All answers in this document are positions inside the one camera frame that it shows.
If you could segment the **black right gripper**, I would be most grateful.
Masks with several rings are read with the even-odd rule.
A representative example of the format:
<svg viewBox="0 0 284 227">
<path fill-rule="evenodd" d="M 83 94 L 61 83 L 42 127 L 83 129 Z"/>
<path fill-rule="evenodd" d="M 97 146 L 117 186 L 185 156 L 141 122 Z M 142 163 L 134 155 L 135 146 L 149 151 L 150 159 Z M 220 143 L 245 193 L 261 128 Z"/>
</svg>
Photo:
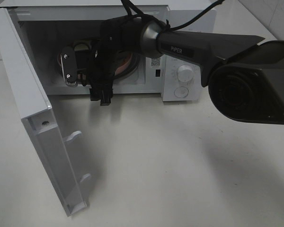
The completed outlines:
<svg viewBox="0 0 284 227">
<path fill-rule="evenodd" d="M 85 70 L 87 78 L 83 84 L 77 80 L 78 85 L 91 86 L 89 89 L 91 101 L 100 100 L 101 106 L 110 105 L 113 97 L 114 75 L 123 60 L 123 51 L 108 49 L 107 44 L 100 39 L 76 41 L 87 41 L 90 44 L 89 59 Z"/>
</svg>

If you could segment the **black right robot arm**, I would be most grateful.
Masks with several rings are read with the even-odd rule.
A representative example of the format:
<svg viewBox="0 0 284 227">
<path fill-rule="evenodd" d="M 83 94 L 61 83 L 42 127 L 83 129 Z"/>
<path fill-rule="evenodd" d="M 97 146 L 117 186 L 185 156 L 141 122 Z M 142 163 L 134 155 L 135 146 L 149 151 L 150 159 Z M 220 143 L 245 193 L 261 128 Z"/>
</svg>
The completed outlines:
<svg viewBox="0 0 284 227">
<path fill-rule="evenodd" d="M 224 116 L 284 125 L 284 40 L 178 31 L 150 15 L 108 19 L 99 32 L 86 69 L 91 101 L 110 104 L 124 52 L 168 55 L 200 67 L 201 85 Z"/>
</svg>

